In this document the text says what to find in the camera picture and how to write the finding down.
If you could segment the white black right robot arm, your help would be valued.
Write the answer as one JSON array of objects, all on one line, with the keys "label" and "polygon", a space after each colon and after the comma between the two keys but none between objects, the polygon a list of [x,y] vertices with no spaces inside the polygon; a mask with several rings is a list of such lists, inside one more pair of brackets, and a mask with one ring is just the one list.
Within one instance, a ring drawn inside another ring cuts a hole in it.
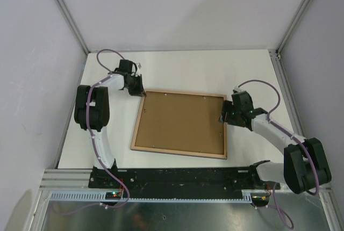
[{"label": "white black right robot arm", "polygon": [[245,90],[236,88],[231,97],[224,101],[219,121],[260,135],[283,155],[283,163],[264,160],[250,165],[248,183],[251,187],[260,189],[267,182],[276,182],[286,184],[295,194],[315,193],[332,180],[320,140],[292,133],[266,110],[255,108]]}]

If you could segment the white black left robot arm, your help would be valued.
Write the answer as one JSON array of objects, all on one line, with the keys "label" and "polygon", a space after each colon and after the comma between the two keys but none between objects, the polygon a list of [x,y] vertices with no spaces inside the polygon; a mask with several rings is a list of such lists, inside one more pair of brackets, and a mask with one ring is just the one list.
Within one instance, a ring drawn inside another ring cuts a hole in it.
[{"label": "white black left robot arm", "polygon": [[94,167],[106,169],[100,182],[108,188],[118,184],[119,175],[112,171],[115,157],[110,149],[107,125],[110,120],[109,94],[127,90],[130,96],[144,97],[140,64],[121,59],[119,67],[93,85],[79,85],[76,93],[74,120],[80,128],[90,133],[95,152]]}]

